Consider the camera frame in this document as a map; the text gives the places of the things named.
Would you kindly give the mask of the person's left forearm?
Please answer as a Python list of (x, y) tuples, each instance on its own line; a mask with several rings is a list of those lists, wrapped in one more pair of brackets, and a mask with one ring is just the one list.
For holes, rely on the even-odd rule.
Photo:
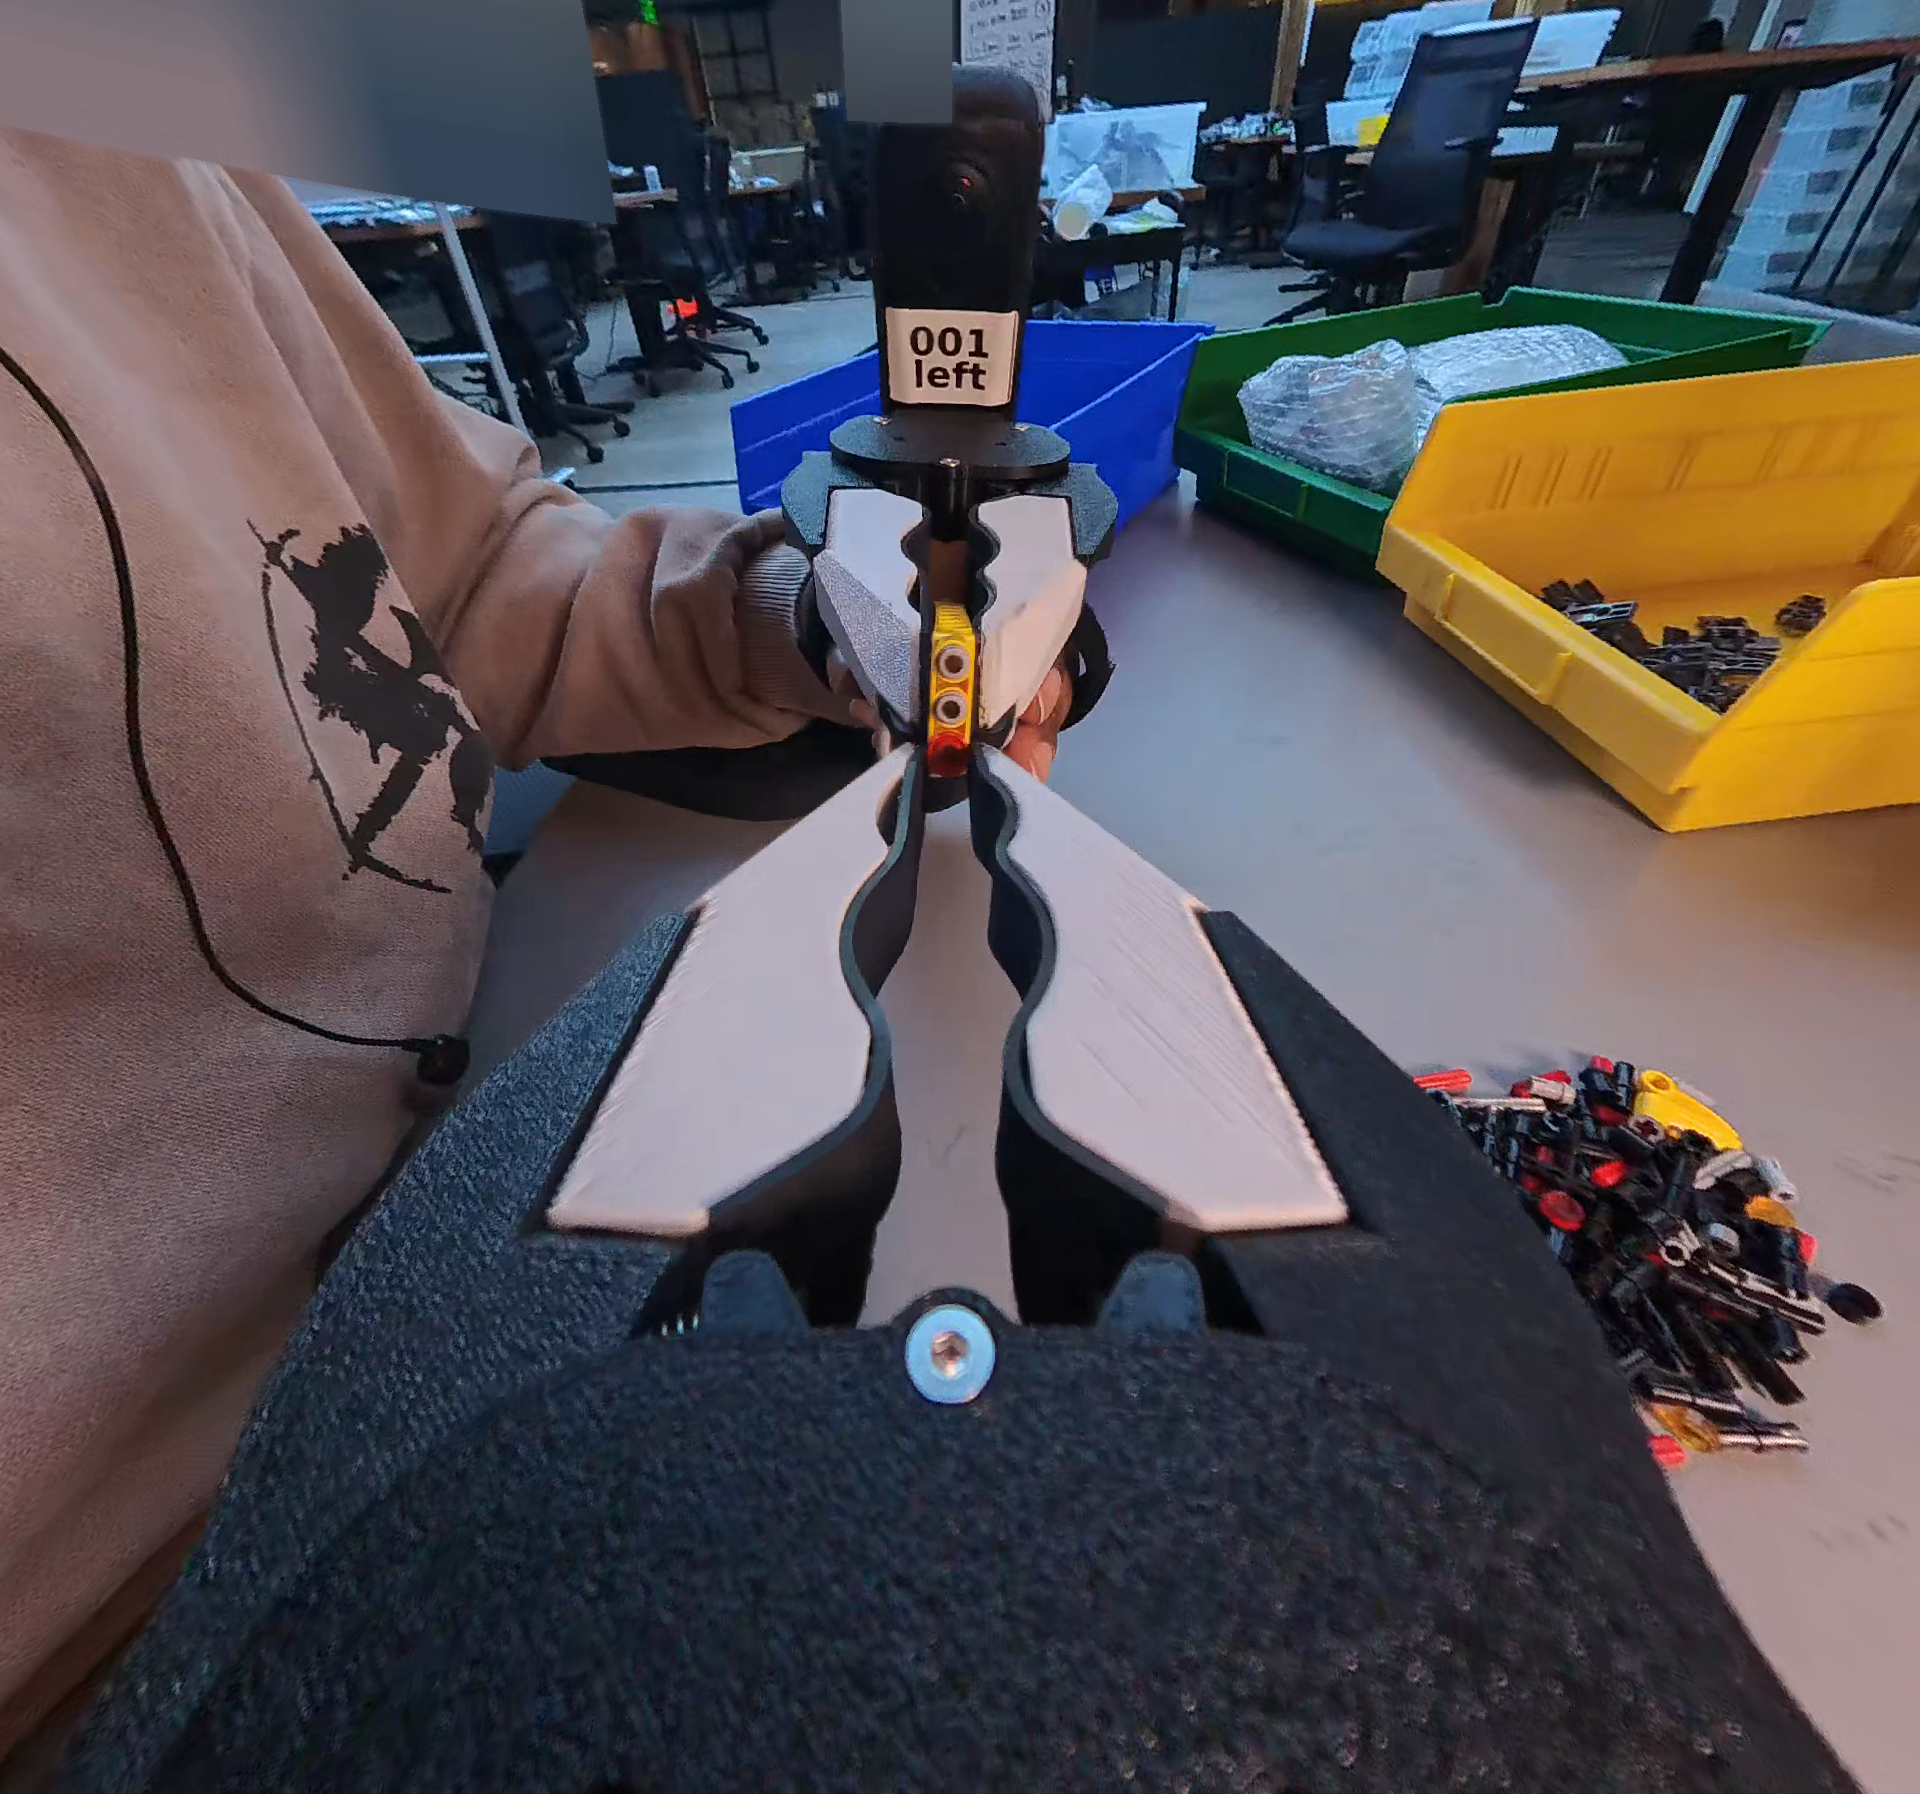
[(807, 566), (775, 519), (613, 515), (504, 423), (443, 420), (443, 534), (415, 601), (501, 764), (744, 752), (854, 723), (851, 691), (803, 652)]

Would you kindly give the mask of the paper flip chart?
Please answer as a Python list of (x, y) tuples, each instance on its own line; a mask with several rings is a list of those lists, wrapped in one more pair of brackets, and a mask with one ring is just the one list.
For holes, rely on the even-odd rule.
[(1057, 0), (958, 0), (961, 66), (1020, 77), (1043, 125), (1056, 107), (1056, 7)]

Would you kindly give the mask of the clear storage box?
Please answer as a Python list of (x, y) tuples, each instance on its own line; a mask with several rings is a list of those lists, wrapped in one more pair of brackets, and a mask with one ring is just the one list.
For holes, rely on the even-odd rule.
[(1069, 183), (1091, 168), (1100, 168), (1114, 196), (1199, 187), (1196, 157), (1203, 114), (1203, 101), (1065, 112), (1046, 125), (1040, 196), (1065, 199)]

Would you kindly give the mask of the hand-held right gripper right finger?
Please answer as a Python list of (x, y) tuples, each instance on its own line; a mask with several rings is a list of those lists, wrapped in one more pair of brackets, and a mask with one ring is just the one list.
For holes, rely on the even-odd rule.
[(1336, 1230), (1349, 1205), (1203, 917), (1001, 752), (974, 764), (1006, 1070), (1036, 1131), (1196, 1234)]

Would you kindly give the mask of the person's beige sweatshirt torso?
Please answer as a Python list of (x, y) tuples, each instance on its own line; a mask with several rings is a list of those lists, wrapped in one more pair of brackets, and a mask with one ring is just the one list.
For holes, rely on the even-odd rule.
[[(454, 1033), (494, 746), (415, 601), (454, 403), (278, 180), (22, 130), (4, 349), (121, 509), (150, 764), (220, 955), (326, 1027)], [(412, 1057), (282, 1030), (195, 955), (128, 771), (100, 513), (4, 377), (4, 1738), (211, 1508), (416, 1103)]]

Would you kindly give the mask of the blue plastic bin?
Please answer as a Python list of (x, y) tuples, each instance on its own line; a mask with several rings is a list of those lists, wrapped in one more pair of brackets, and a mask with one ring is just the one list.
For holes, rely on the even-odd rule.
[[(1040, 320), (1025, 329), (1020, 420), (1069, 441), (1117, 493), (1117, 524), (1174, 489), (1174, 423), (1203, 320)], [(782, 483), (830, 432), (880, 410), (880, 362), (867, 349), (733, 407), (734, 483), (744, 509), (779, 509)]]

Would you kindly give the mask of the green plastic bin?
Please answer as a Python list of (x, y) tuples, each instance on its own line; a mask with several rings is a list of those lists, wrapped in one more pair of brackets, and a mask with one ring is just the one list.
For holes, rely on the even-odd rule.
[(1394, 496), (1254, 448), (1235, 391), (1283, 355), (1352, 355), (1385, 339), (1414, 346), (1550, 320), (1601, 333), (1629, 355), (1629, 368), (1477, 400), (1786, 371), (1819, 349), (1832, 329), (1831, 314), (1790, 310), (1776, 296), (1763, 296), (1760, 310), (1717, 310), (1557, 289), (1511, 289), (1499, 301), (1438, 296), (1288, 326), (1250, 326), (1199, 345), (1174, 426), (1174, 460), (1196, 474), (1199, 500), (1216, 515), (1358, 580), (1378, 580), (1378, 541)]

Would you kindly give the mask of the pile of small connector pins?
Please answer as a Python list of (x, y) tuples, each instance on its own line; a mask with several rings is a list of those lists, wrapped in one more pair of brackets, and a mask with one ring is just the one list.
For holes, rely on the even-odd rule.
[(1812, 1343), (1885, 1309), (1822, 1271), (1776, 1159), (1696, 1087), (1607, 1054), (1429, 1097), (1547, 1239), (1647, 1432), (1691, 1459), (1809, 1453)]

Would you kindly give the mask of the heap of dark connector pieces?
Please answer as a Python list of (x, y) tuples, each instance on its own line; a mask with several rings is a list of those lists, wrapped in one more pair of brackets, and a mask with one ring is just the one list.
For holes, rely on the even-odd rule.
[(1642, 626), (1642, 602), (1614, 602), (1592, 580), (1553, 580), (1538, 601), (1583, 628), (1588, 639), (1631, 659), (1693, 701), (1725, 714), (1757, 678), (1771, 672), (1790, 647), (1809, 639), (1828, 618), (1828, 601), (1806, 591), (1757, 628), (1736, 611), (1700, 615), (1691, 626)]

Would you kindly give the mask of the black office chair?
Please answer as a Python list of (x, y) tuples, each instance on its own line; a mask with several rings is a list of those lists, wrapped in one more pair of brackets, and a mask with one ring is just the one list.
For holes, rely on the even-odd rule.
[(588, 326), (571, 292), (571, 247), (584, 224), (529, 212), (481, 209), (489, 317), (517, 404), (533, 436), (571, 441), (588, 465), (607, 460), (597, 435), (626, 436), (636, 404), (596, 403), (577, 362), (588, 352)]
[(702, 247), (714, 244), (709, 136), (679, 114), (660, 125), (651, 149), (638, 173), (616, 176), (616, 279), (636, 329), (636, 352), (616, 368), (651, 400), (661, 396), (661, 377), (670, 371), (714, 371), (733, 391), (733, 362), (754, 377), (754, 346), (770, 339), (711, 295), (702, 256)]
[(1535, 31), (1535, 14), (1426, 31), (1355, 196), (1346, 193), (1349, 149), (1305, 151), (1283, 251), (1309, 283), (1267, 326), (1400, 302), (1414, 273), (1458, 263), (1476, 240), (1489, 164)]

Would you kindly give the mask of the yellow perforated beam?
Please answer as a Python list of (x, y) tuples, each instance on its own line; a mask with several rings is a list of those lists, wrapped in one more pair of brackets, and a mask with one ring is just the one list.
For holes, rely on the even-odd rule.
[(925, 755), (939, 781), (964, 781), (976, 736), (980, 634), (964, 602), (932, 605), (925, 662)]

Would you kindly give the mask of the bubble wrap sheet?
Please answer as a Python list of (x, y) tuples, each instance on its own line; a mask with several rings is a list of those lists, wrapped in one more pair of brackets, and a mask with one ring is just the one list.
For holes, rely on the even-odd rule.
[(1629, 368), (1629, 355), (1588, 326), (1550, 320), (1496, 326), (1409, 346), (1429, 404), (1585, 382)]

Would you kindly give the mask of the wooden high table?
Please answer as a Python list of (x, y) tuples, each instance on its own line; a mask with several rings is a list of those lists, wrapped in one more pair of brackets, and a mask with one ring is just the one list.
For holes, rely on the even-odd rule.
[(1535, 128), (1570, 125), (1576, 112), (1620, 101), (1631, 94), (1669, 96), (1675, 91), (1704, 91), (1720, 107), (1739, 100), (1739, 114), (1717, 154), (1717, 167), (1658, 295), (1661, 302), (1693, 302), (1714, 270), (1720, 240), (1735, 218), (1781, 100), (1837, 87), (1882, 71), (1891, 71), (1897, 87), (1910, 87), (1917, 74), (1917, 37), (1866, 37), (1763, 53), (1661, 55), (1532, 77), (1516, 87), (1508, 122)]

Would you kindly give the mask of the person's left hand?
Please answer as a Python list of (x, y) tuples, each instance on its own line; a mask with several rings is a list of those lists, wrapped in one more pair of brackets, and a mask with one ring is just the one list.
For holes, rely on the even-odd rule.
[[(859, 682), (837, 649), (829, 652), (829, 693), (848, 723), (870, 736), (871, 752), (884, 758), (893, 749), (893, 733), (880, 726), (877, 706), (867, 700)], [(1069, 711), (1072, 672), (1069, 659), (1062, 655), (1024, 707), (1001, 752), (1046, 784)]]

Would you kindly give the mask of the yellow plastic storage bin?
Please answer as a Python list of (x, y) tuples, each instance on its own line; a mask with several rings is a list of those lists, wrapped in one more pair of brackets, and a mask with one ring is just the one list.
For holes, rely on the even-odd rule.
[[(1917, 805), (1917, 359), (1461, 403), (1388, 513), (1406, 618), (1668, 834)], [(1647, 640), (1776, 634), (1725, 711), (1543, 601), (1588, 580)]]

